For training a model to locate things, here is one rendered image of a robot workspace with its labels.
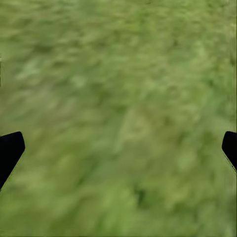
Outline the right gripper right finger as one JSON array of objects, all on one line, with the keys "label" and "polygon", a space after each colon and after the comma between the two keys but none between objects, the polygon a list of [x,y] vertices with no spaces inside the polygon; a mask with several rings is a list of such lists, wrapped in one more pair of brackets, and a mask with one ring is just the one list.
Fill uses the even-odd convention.
[{"label": "right gripper right finger", "polygon": [[222,141],[222,150],[237,170],[237,133],[226,131]]}]

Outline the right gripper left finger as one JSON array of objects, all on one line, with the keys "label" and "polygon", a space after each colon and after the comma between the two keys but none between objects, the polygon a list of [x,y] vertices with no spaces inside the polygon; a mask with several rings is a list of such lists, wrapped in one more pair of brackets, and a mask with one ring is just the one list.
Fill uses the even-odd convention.
[{"label": "right gripper left finger", "polygon": [[0,137],[0,189],[25,151],[20,131]]}]

